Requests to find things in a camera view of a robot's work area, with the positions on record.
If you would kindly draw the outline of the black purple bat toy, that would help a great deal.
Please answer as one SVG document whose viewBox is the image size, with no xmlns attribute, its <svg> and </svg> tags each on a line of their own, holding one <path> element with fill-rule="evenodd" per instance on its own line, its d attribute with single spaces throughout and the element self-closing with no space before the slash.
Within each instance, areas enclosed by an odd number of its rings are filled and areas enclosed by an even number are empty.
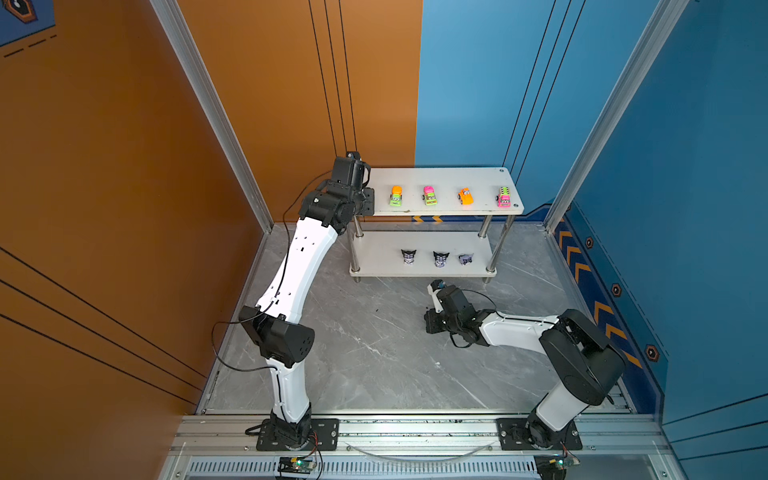
<svg viewBox="0 0 768 480">
<path fill-rule="evenodd" d="M 447 264 L 449 256 L 450 256 L 449 252 L 434 251 L 433 259 L 434 259 L 435 267 L 444 268 Z"/>
</svg>

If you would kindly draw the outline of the orange green toy car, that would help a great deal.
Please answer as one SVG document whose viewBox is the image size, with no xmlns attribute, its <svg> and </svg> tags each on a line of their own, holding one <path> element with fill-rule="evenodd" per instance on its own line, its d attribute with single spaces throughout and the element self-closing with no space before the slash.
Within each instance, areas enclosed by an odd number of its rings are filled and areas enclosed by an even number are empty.
<svg viewBox="0 0 768 480">
<path fill-rule="evenodd" d="M 399 185 L 394 185 L 391 189 L 389 197 L 389 205 L 391 207 L 401 207 L 403 201 L 403 190 Z"/>
</svg>

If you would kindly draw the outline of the pink green toy truck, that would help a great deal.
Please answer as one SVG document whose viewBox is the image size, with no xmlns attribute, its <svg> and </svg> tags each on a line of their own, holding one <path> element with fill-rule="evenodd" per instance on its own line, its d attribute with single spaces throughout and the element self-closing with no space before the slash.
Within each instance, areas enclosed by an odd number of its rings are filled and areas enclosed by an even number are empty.
<svg viewBox="0 0 768 480">
<path fill-rule="evenodd" d="M 423 188 L 422 199 L 426 206 L 434 206 L 438 204 L 438 199 L 432 186 L 425 186 Z"/>
</svg>

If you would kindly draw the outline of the orange round toy car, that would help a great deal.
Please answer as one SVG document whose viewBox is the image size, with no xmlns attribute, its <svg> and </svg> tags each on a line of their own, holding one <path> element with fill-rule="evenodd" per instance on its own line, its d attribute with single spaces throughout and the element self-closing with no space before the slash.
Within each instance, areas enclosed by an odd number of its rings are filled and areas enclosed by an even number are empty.
<svg viewBox="0 0 768 480">
<path fill-rule="evenodd" d="M 469 206 L 474 203 L 474 197 L 469 188 L 462 188 L 458 192 L 458 198 L 462 206 Z"/>
</svg>

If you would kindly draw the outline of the green pink toy car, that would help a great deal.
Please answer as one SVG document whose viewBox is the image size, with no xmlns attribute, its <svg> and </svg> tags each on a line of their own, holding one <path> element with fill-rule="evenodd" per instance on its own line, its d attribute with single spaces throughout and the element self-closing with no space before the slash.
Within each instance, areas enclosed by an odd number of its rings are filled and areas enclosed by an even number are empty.
<svg viewBox="0 0 768 480">
<path fill-rule="evenodd" d="M 502 186 L 499 188 L 498 195 L 496 196 L 496 202 L 499 208 L 511 207 L 511 192 L 507 186 Z"/>
</svg>

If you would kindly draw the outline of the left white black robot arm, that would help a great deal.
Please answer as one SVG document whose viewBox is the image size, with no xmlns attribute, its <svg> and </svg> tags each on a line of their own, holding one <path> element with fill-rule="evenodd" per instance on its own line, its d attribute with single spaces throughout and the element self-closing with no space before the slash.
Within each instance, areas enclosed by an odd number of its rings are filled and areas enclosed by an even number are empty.
<svg viewBox="0 0 768 480">
<path fill-rule="evenodd" d="M 264 294 L 239 321 L 266 361 L 273 385 L 271 418 L 298 435 L 308 429 L 311 403 L 304 360 L 315 339 L 301 323 L 306 297 L 330 247 L 350 222 L 373 207 L 370 166 L 357 151 L 335 159 L 330 177 L 301 202 L 284 259 Z"/>
</svg>

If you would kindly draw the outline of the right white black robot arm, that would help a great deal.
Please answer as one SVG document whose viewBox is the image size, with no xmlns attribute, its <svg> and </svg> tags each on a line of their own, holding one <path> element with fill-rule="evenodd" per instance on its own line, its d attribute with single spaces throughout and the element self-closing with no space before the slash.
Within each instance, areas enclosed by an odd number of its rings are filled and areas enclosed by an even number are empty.
<svg viewBox="0 0 768 480">
<path fill-rule="evenodd" d="M 608 336 L 581 311 L 531 317 L 477 309 L 465 291 L 442 280 L 427 287 L 433 307 L 426 331 L 460 337 L 463 347 L 513 347 L 543 354 L 558 382 L 526 419 L 522 432 L 540 449 L 565 442 L 574 419 L 599 406 L 624 374 L 627 361 Z"/>
</svg>

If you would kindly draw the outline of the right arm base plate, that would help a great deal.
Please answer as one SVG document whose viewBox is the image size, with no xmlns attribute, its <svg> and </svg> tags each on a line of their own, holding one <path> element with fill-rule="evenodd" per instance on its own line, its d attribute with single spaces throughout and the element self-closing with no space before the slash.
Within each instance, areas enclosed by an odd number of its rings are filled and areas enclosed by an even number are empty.
<svg viewBox="0 0 768 480">
<path fill-rule="evenodd" d="M 554 431 L 539 420 L 516 417 L 498 418 L 495 421 L 497 436 L 503 451 L 583 449 L 575 422 L 570 421 L 563 430 Z"/>
</svg>

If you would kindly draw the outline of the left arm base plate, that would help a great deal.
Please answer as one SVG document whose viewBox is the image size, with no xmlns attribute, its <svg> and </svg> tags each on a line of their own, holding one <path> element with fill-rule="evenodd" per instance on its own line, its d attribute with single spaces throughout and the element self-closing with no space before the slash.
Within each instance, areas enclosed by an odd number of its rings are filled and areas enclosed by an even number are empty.
<svg viewBox="0 0 768 480">
<path fill-rule="evenodd" d="M 308 417 L 292 424 L 282 419 L 267 419 L 260 425 L 258 451 L 335 451 L 339 440 L 340 421 L 337 418 Z"/>
</svg>

